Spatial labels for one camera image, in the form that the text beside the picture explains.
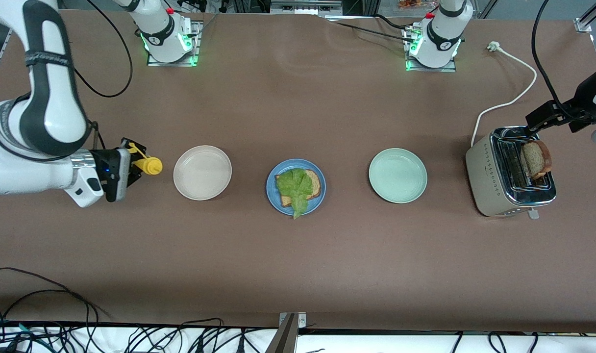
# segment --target brown tabletop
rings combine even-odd
[[[65,192],[0,196],[0,266],[60,281],[112,322],[179,323],[220,316],[273,326],[306,311],[316,327],[596,331],[596,145],[590,131],[545,130],[558,197],[526,215],[477,212],[464,154],[477,114],[515,97],[531,72],[488,53],[496,40],[533,63],[531,22],[472,21],[457,73],[405,71],[396,40],[316,16],[220,15],[204,32],[199,66],[146,67],[126,13],[109,14],[131,46],[132,85],[104,99],[78,84],[109,147],[123,136],[163,160],[125,201],[78,208]],[[127,78],[119,39],[94,11],[63,11],[77,69],[105,93]],[[375,20],[352,23],[396,34]],[[540,26],[540,58],[561,99],[596,71],[587,34]],[[0,65],[0,101],[29,89],[13,37]],[[550,95],[541,79],[520,102],[492,112],[479,134],[523,125]],[[181,196],[173,167],[213,145],[233,165],[211,201]],[[372,157],[416,153],[425,193],[399,205],[370,188]],[[270,170],[305,158],[325,174],[316,212],[292,221],[265,196]],[[49,288],[0,273],[0,305]],[[10,319],[84,320],[83,306],[33,298]]]

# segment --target lettuce leaf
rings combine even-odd
[[[307,197],[313,193],[313,183],[304,169],[291,169],[278,176],[276,188],[283,196],[292,199],[294,219],[307,211]]]

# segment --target toast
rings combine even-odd
[[[520,161],[522,169],[533,180],[542,178],[551,171],[553,165],[551,152],[542,141],[525,143],[520,150]]]
[[[314,197],[320,196],[322,192],[322,184],[320,183],[320,178],[316,172],[312,171],[311,169],[305,169],[305,173],[311,178],[311,183],[313,185],[313,192],[311,195],[307,197],[307,200],[313,199]],[[280,195],[280,205],[283,207],[289,207],[292,205],[292,199],[289,196]]]

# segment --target white cable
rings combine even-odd
[[[488,50],[490,52],[493,51],[498,51],[499,53],[503,53],[506,56],[516,60],[517,62],[523,64],[524,66],[528,67],[531,71],[533,71],[533,80],[531,81],[531,83],[529,84],[529,87],[527,87],[522,93],[520,93],[516,98],[514,98],[511,102],[508,103],[503,103],[503,104],[499,104],[499,105],[495,105],[494,107],[488,108],[486,110],[483,110],[481,112],[481,114],[479,114],[479,116],[477,117],[477,123],[474,125],[474,132],[472,133],[472,138],[470,139],[470,147],[472,148],[474,146],[474,138],[477,135],[477,130],[479,129],[479,123],[481,121],[481,117],[483,116],[483,114],[486,114],[486,112],[490,112],[492,110],[498,109],[498,108],[502,108],[502,107],[507,107],[508,105],[512,105],[513,103],[515,103],[518,99],[520,99],[520,97],[524,96],[527,92],[529,92],[529,89],[531,89],[531,87],[533,87],[533,84],[535,83],[535,80],[538,79],[538,72],[531,67],[531,65],[527,64],[526,62],[520,60],[519,58],[516,58],[515,56],[511,55],[510,53],[504,51],[501,47],[500,44],[498,42],[491,42],[488,45]]]

